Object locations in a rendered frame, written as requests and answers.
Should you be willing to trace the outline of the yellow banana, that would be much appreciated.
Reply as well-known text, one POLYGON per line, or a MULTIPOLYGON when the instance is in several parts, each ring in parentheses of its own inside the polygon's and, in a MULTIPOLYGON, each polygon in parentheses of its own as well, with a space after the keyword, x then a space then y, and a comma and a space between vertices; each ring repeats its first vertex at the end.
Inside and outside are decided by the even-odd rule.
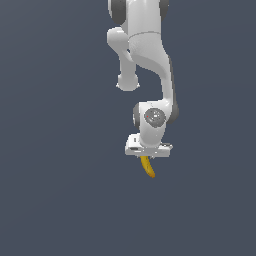
POLYGON ((154 178, 155 177, 155 172, 153 171, 153 168, 152 168, 152 166, 150 164, 149 158, 147 156, 141 156, 140 159, 141 159, 142 167, 144 168, 146 173, 151 178, 154 178))

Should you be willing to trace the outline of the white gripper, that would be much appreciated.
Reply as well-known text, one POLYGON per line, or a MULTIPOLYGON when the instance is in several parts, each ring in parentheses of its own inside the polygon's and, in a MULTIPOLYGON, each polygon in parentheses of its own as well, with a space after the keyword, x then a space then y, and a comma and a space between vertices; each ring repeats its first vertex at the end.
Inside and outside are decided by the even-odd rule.
POLYGON ((147 148, 140 144, 140 134, 131 134, 128 136, 125 145, 125 154, 134 155, 136 157, 149 156, 155 157, 169 157, 173 146, 170 143, 160 143, 156 148, 147 148))

